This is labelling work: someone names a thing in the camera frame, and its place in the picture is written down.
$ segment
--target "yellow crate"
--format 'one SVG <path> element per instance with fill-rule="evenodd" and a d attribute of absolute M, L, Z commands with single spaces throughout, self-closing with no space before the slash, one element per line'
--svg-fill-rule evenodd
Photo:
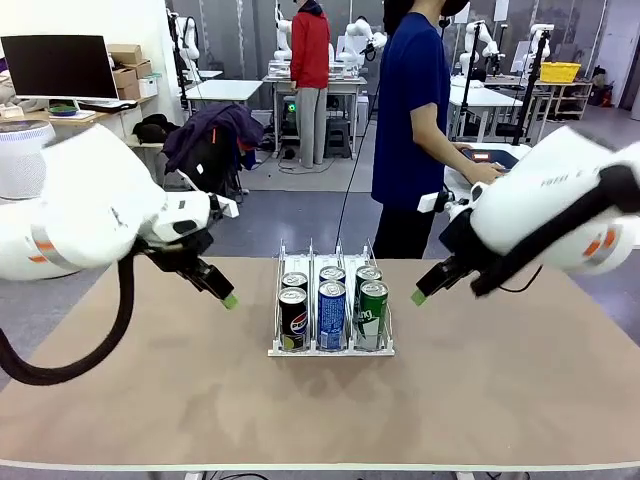
<path fill-rule="evenodd" d="M 573 83 L 581 66 L 579 63 L 543 63 L 540 80 L 547 83 Z"/>

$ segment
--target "wire rack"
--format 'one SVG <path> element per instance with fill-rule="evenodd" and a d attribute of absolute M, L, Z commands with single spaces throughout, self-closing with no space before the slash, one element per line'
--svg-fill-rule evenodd
<path fill-rule="evenodd" d="M 329 255 L 316 255 L 313 250 L 313 240 L 309 244 L 309 250 L 302 254 L 287 253 L 284 242 L 280 244 L 280 254 L 278 258 L 278 270 L 275 278 L 275 307 L 273 320 L 273 345 L 269 349 L 270 357 L 391 357 L 395 355 L 393 344 L 393 327 L 391 323 L 391 310 L 387 304 L 387 321 L 381 335 L 380 346 L 377 350 L 360 350 L 356 348 L 355 329 L 353 325 L 354 292 L 356 287 L 356 271 L 364 265 L 377 267 L 376 260 L 372 253 L 371 244 L 367 242 L 362 249 L 362 253 L 356 255 L 345 255 L 342 243 L 338 242 L 336 251 Z M 320 270 L 328 266 L 337 266 L 345 269 L 346 278 L 346 316 L 344 329 L 341 338 L 341 349 L 335 351 L 325 351 L 318 347 L 318 299 Z M 283 348 L 281 312 L 278 298 L 282 288 L 281 278 L 290 272 L 304 273 L 309 279 L 307 292 L 307 316 L 309 327 L 307 328 L 305 346 L 295 351 L 287 351 Z"/>

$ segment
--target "green soda can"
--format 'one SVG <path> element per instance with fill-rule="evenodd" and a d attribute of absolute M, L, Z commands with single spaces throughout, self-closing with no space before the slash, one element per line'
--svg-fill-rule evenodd
<path fill-rule="evenodd" d="M 362 284 L 355 322 L 355 347 L 358 350 L 374 351 L 381 348 L 388 301 L 389 287 L 386 284 L 379 280 Z"/>
<path fill-rule="evenodd" d="M 360 313 L 360 291 L 362 285 L 372 280 L 382 280 L 382 271 L 372 265 L 365 265 L 356 270 L 356 289 L 353 295 L 353 319 L 357 322 Z"/>

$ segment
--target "black pants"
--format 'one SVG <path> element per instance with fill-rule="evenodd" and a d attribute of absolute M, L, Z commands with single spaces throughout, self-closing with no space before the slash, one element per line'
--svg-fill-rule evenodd
<path fill-rule="evenodd" d="M 427 249 L 434 216 L 434 212 L 420 213 L 384 207 L 373 244 L 376 259 L 421 259 Z"/>

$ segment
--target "black monitor screen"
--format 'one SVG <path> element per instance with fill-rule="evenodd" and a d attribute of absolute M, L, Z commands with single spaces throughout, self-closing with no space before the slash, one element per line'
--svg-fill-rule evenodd
<path fill-rule="evenodd" d="M 117 99 L 104 37 L 2 37 L 18 97 Z"/>

